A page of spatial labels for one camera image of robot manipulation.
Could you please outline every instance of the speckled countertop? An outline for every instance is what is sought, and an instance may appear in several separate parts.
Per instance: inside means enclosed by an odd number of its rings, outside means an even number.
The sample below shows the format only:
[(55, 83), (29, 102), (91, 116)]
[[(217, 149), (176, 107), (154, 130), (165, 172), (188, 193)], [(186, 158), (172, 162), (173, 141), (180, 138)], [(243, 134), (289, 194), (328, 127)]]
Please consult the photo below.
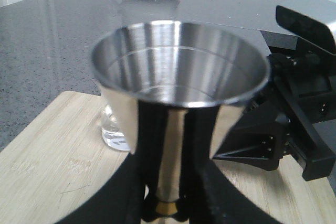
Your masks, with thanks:
[[(62, 91), (99, 94), (88, 56), (107, 32), (156, 19), (193, 21), (222, 26), (268, 55), (267, 45), (294, 49), (296, 44), (296, 37), (276, 24), (281, 1), (25, 0), (1, 7), (0, 150)], [(328, 139), (331, 127), (317, 126)]]

